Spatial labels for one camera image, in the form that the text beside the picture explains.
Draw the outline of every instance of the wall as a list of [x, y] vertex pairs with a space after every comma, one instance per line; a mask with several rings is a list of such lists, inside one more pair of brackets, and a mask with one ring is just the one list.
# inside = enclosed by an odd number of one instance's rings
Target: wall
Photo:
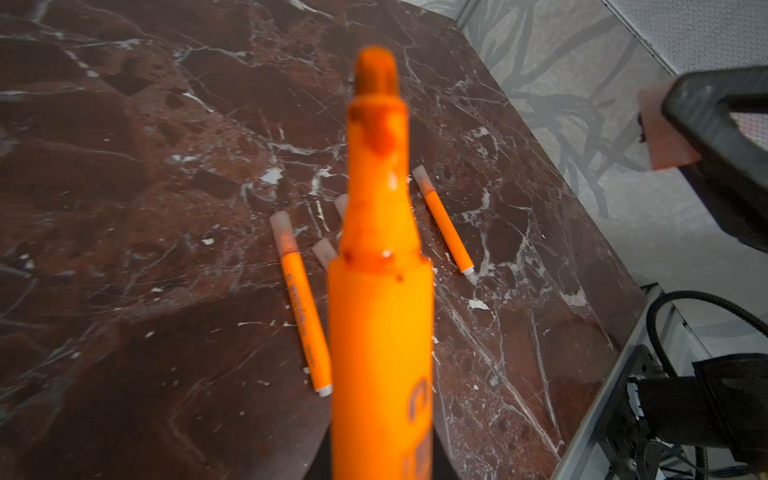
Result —
[[768, 65], [765, 0], [604, 0], [669, 71]]
[[[638, 283], [768, 319], [768, 255], [723, 233], [677, 170], [649, 171], [635, 94], [668, 73], [600, 0], [480, 0], [464, 33]], [[768, 353], [717, 307], [676, 305], [712, 355]]]

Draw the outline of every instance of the black cable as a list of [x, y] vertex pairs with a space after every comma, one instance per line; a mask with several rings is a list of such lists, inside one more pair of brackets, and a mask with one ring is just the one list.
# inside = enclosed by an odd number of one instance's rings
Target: black cable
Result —
[[669, 468], [669, 467], [659, 467], [659, 468], [661, 470], [664, 470], [665, 472], [679, 473], [681, 475], [690, 475], [690, 472], [677, 470], [676, 468]]
[[694, 458], [696, 459], [695, 480], [707, 480], [707, 470], [710, 469], [710, 460], [707, 457], [707, 447], [694, 447]]
[[660, 445], [663, 449], [669, 452], [672, 452], [672, 455], [678, 457], [680, 460], [685, 462], [686, 465], [693, 467], [694, 470], [696, 471], [696, 475], [699, 475], [699, 474], [704, 475], [704, 478], [706, 478], [707, 475], [714, 478], [733, 478], [733, 477], [739, 477], [741, 475], [746, 475], [748, 473], [753, 473], [753, 470], [748, 465], [734, 465], [731, 467], [719, 468], [717, 470], [708, 470], [706, 468], [701, 468], [691, 463], [690, 460], [686, 458], [684, 454], [675, 452], [666, 443], [657, 442], [657, 441], [651, 441], [651, 442], [657, 445]]
[[[669, 303], [672, 300], [679, 300], [683, 298], [702, 300], [704, 302], [717, 305], [720, 308], [724, 308], [725, 310], [728, 310], [732, 314], [749, 323], [751, 326], [755, 327], [757, 331], [762, 333], [764, 336], [768, 337], [768, 325], [766, 325], [762, 320], [757, 318], [757, 316], [753, 315], [752, 313], [747, 312], [745, 309], [741, 308], [735, 303], [730, 302], [729, 300], [725, 300], [724, 298], [717, 295], [712, 295], [711, 293], [705, 292], [697, 292], [696, 290], [680, 290], [679, 292], [670, 292], [665, 293], [664, 295], [660, 295], [650, 305], [650, 307], [648, 307], [648, 313], [645, 316], [645, 323], [648, 330], [648, 339], [650, 340], [650, 344], [653, 346], [656, 356], [659, 358], [661, 368], [664, 369], [665, 373], [669, 377], [677, 376], [677, 372], [672, 366], [672, 362], [670, 362], [669, 357], [664, 352], [664, 348], [661, 346], [659, 333], [656, 329], [656, 315], [658, 315], [659, 310], [661, 310], [661, 307], [664, 304]], [[695, 447], [694, 451], [696, 452], [696, 480], [706, 480], [707, 474], [702, 472], [706, 472], [709, 468], [709, 462], [707, 461], [707, 449], [704, 447]]]

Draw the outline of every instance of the marble countertop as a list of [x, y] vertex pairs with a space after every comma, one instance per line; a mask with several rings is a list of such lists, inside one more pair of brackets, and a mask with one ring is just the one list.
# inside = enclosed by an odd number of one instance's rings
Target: marble countertop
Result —
[[268, 216], [336, 243], [356, 52], [392, 49], [479, 272], [436, 268], [435, 427], [548, 478], [644, 297], [447, 18], [394, 0], [0, 5], [0, 477], [301, 478], [329, 423]]

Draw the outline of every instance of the highlighter tip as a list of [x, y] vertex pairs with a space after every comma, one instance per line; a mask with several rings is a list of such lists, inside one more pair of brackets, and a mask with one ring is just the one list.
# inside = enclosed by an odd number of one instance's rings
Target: highlighter tip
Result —
[[397, 66], [384, 47], [366, 47], [357, 56], [355, 94], [397, 95]]
[[328, 396], [331, 393], [333, 393], [333, 384], [329, 384], [321, 388], [320, 390], [315, 390], [315, 393], [319, 396]]
[[270, 224], [272, 225], [272, 233], [275, 236], [275, 243], [277, 243], [277, 252], [281, 257], [286, 253], [299, 251], [288, 212], [285, 210], [277, 212], [270, 217]]

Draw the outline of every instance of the orange marker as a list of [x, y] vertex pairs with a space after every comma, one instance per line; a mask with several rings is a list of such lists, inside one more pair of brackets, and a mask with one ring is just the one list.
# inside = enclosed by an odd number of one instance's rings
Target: orange marker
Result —
[[344, 214], [346, 214], [346, 205], [349, 202], [349, 195], [341, 194], [333, 201], [336, 205], [336, 209], [339, 211], [339, 216], [344, 220]]
[[347, 108], [349, 203], [330, 264], [334, 480], [432, 474], [432, 262], [408, 194], [408, 108], [395, 59], [357, 59]]
[[432, 212], [432, 217], [435, 219], [435, 222], [440, 229], [440, 233], [442, 233], [442, 237], [448, 244], [448, 250], [451, 250], [451, 255], [453, 255], [453, 260], [456, 261], [458, 269], [465, 275], [474, 273], [475, 264], [473, 264], [472, 259], [469, 258], [469, 253], [467, 253], [467, 249], [464, 247], [462, 239], [459, 238], [456, 227], [454, 227], [453, 222], [451, 222], [451, 217], [448, 216], [448, 212], [445, 211], [445, 207], [443, 207], [440, 197], [437, 196], [435, 187], [432, 186], [432, 181], [429, 179], [424, 165], [419, 165], [413, 169], [413, 177], [415, 178], [416, 183], [419, 184], [419, 189], [422, 191], [424, 200], [427, 202], [427, 207], [429, 207], [429, 211]]
[[272, 232], [275, 235], [283, 275], [286, 278], [296, 327], [299, 330], [301, 345], [304, 347], [306, 363], [310, 367], [312, 385], [320, 396], [328, 396], [333, 391], [331, 383], [331, 358], [328, 353], [326, 336], [317, 316], [315, 298], [312, 296], [310, 281], [306, 278], [304, 262], [301, 260], [299, 246], [293, 236], [293, 228], [287, 212], [277, 212], [270, 217]]
[[336, 251], [333, 249], [333, 245], [331, 245], [330, 240], [327, 238], [321, 238], [319, 242], [315, 243], [315, 245], [312, 247], [312, 252], [320, 261], [320, 265], [323, 266], [323, 269], [326, 272], [328, 271], [328, 266], [331, 264], [331, 260], [339, 256], [339, 254], [336, 253]]

